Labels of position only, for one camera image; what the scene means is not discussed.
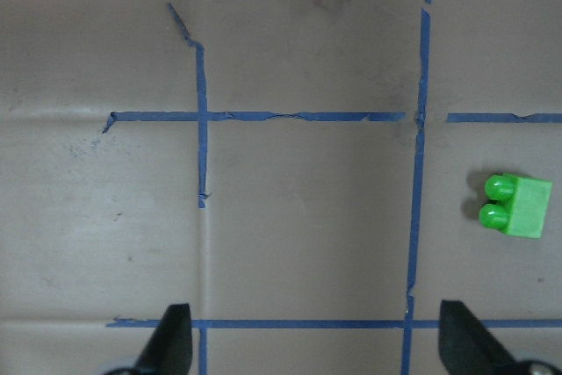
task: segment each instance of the green block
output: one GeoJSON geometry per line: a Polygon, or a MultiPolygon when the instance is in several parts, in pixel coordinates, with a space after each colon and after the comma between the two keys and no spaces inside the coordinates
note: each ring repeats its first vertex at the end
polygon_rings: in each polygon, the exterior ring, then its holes
{"type": "Polygon", "coordinates": [[[486,181],[486,195],[492,203],[479,214],[484,227],[495,228],[511,236],[538,239],[551,197],[552,182],[504,173],[486,181]]]}

